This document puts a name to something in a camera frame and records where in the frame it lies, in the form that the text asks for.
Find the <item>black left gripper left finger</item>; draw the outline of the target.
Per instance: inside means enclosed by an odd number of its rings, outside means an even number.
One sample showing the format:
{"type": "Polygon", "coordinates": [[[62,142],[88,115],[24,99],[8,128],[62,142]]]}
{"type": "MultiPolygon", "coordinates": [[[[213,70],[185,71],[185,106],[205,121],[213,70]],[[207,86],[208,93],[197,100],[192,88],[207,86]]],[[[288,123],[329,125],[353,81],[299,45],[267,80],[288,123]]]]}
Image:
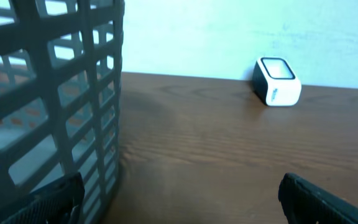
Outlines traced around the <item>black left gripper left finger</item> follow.
{"type": "Polygon", "coordinates": [[[84,197],[81,174],[67,174],[0,208],[0,224],[78,223],[84,197]]]}

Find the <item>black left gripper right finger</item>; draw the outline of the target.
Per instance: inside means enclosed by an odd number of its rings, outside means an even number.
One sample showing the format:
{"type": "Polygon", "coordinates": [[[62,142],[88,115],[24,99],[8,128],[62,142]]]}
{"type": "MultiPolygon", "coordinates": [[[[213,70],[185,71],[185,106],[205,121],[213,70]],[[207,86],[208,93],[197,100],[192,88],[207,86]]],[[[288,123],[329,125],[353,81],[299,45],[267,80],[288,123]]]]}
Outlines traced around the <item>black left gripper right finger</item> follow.
{"type": "Polygon", "coordinates": [[[280,182],[278,200],[287,222],[357,223],[358,208],[294,173],[280,182]]]}

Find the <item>white barcode scanner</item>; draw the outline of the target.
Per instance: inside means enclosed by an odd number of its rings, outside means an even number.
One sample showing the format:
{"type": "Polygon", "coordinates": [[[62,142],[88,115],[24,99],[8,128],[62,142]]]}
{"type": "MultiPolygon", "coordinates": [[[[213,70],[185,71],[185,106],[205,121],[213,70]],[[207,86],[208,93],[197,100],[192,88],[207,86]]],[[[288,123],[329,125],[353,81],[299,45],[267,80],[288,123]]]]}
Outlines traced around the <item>white barcode scanner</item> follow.
{"type": "Polygon", "coordinates": [[[267,106],[293,106],[300,99],[301,81],[286,60],[278,57],[257,59],[252,86],[267,106]]]}

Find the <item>grey plastic mesh basket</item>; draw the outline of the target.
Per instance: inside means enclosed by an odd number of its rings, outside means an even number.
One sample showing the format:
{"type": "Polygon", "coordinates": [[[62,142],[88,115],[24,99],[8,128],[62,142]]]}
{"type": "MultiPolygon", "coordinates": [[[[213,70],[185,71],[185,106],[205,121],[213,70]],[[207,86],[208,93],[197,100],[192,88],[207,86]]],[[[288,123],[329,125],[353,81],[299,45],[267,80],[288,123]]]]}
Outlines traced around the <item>grey plastic mesh basket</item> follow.
{"type": "Polygon", "coordinates": [[[0,207],[71,172],[96,223],[119,175],[125,3],[0,1],[0,207]]]}

